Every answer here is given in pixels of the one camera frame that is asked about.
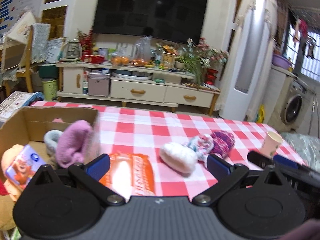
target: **paper cup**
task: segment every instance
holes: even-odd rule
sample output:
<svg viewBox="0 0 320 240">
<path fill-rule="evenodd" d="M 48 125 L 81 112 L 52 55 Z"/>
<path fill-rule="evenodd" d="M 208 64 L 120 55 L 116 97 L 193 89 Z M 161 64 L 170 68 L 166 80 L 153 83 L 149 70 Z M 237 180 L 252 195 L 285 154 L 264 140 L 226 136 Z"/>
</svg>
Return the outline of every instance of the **paper cup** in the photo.
<svg viewBox="0 0 320 240">
<path fill-rule="evenodd" d="M 276 132 L 267 132 L 260 153 L 268 158 L 272 158 L 278 147 L 283 143 L 282 137 Z"/>
</svg>

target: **cardboard box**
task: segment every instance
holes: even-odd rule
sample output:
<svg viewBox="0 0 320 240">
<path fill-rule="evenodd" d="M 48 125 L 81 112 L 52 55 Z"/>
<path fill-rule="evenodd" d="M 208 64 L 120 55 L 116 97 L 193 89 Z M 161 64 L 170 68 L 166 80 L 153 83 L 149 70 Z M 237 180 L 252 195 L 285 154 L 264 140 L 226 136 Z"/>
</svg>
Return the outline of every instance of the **cardboard box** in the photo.
<svg viewBox="0 0 320 240">
<path fill-rule="evenodd" d="M 29 144 L 46 162 L 49 156 L 43 138 L 50 130 L 64 131 L 70 124 L 86 120 L 93 127 L 93 135 L 87 149 L 84 163 L 100 154 L 99 111 L 84 107 L 36 107 L 20 108 L 0 128 L 0 159 L 3 153 L 15 144 Z M 5 181 L 0 168 L 0 179 Z"/>
</svg>

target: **television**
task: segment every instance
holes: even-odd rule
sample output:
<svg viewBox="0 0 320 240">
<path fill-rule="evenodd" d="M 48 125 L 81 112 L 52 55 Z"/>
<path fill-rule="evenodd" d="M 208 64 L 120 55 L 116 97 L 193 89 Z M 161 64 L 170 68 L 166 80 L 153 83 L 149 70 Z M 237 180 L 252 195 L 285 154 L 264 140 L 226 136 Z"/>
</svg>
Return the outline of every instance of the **television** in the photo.
<svg viewBox="0 0 320 240">
<path fill-rule="evenodd" d="M 93 33 L 197 44 L 207 0 L 98 0 Z"/>
</svg>

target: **picture frame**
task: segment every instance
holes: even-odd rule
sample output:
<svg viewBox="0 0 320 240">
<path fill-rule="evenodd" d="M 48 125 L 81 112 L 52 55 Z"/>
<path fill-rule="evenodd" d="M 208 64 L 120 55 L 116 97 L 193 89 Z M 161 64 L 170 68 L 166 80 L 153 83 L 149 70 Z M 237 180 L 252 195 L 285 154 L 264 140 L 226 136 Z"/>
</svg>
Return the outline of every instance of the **picture frame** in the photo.
<svg viewBox="0 0 320 240">
<path fill-rule="evenodd" d="M 169 68 L 174 68 L 175 59 L 176 59 L 175 54 L 163 52 L 161 56 L 161 65 L 167 66 Z"/>
</svg>

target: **tv stand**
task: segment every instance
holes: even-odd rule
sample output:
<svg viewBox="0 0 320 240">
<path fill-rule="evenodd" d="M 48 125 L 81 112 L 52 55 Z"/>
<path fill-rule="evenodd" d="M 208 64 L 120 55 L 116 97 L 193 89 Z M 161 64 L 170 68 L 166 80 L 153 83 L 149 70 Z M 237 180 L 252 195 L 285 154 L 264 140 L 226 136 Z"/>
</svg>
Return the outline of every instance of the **tv stand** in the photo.
<svg viewBox="0 0 320 240">
<path fill-rule="evenodd" d="M 168 106 L 171 107 L 173 113 L 179 104 L 182 104 L 208 108 L 208 114 L 212 115 L 214 104 L 220 94 L 218 91 L 198 90 L 181 85 L 182 78 L 190 81 L 194 79 L 195 76 L 188 72 L 170 72 L 158 68 L 115 66 L 110 63 L 89 64 L 85 62 L 57 63 L 57 67 L 59 67 L 58 100 L 61 100 L 61 98 L 86 98 L 120 101 L 122 107 L 126 107 L 127 103 Z M 141 81 L 111 76 L 110 95 L 108 97 L 90 96 L 83 94 L 83 71 L 85 68 L 108 68 L 110 70 L 152 73 L 153 80 Z M 156 83 L 154 82 L 155 78 L 164 79 L 165 83 Z"/>
</svg>

